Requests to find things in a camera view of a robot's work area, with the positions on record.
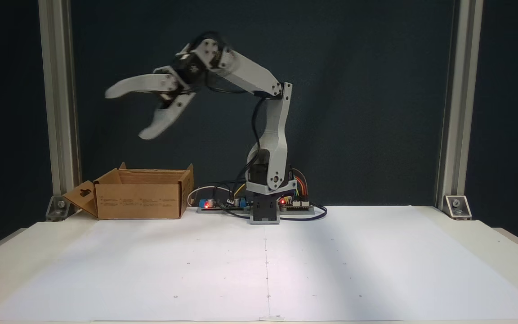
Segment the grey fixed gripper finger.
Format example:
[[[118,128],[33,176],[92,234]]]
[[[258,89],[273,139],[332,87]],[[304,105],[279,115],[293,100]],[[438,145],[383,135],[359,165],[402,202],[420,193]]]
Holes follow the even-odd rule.
[[[168,73],[152,73],[118,81],[105,91],[105,98],[120,98],[131,92],[144,92],[161,95],[165,100],[179,96],[179,82]]]

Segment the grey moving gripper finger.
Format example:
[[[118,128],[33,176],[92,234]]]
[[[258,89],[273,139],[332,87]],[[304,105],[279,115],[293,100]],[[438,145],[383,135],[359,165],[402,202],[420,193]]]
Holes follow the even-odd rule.
[[[143,129],[138,136],[143,140],[152,140],[166,131],[183,113],[195,93],[182,94],[173,100],[164,101],[160,108],[154,111],[151,124]]]

